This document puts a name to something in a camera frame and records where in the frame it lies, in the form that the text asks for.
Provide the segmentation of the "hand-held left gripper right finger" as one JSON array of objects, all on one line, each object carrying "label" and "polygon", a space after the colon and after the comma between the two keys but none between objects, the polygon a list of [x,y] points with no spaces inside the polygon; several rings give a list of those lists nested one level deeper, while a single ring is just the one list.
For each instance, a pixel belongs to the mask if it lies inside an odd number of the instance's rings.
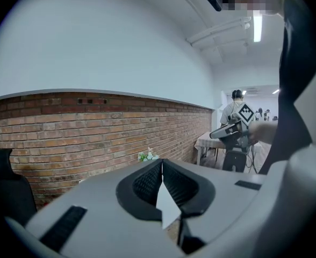
[{"label": "hand-held left gripper right finger", "polygon": [[162,178],[179,220],[177,245],[191,254],[224,232],[258,194],[265,176],[164,159]]}]

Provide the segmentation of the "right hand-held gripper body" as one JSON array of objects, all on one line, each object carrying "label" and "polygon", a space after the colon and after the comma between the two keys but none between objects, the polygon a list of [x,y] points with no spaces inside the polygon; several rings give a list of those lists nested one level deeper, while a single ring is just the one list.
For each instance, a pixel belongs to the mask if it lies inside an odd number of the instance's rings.
[{"label": "right hand-held gripper body", "polygon": [[224,108],[221,116],[221,126],[237,120],[241,120],[241,132],[236,132],[226,137],[222,142],[226,146],[227,151],[234,149],[247,152],[251,144],[249,125],[254,120],[254,111],[247,103],[230,103]]}]

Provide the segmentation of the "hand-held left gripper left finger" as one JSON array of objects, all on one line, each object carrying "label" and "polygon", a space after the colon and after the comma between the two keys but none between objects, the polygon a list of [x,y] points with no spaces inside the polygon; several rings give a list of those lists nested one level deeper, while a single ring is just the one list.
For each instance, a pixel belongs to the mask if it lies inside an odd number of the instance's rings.
[{"label": "hand-held left gripper left finger", "polygon": [[26,229],[64,257],[179,257],[156,202],[162,161],[86,179],[41,209]]}]

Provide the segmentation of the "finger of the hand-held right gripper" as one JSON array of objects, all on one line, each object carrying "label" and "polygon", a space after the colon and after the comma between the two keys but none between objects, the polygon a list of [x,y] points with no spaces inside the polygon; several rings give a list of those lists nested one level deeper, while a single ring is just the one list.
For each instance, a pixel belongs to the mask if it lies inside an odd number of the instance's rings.
[{"label": "finger of the hand-held right gripper", "polygon": [[241,120],[237,120],[232,123],[228,123],[219,129],[210,133],[211,139],[221,139],[228,137],[236,132],[241,132]]}]

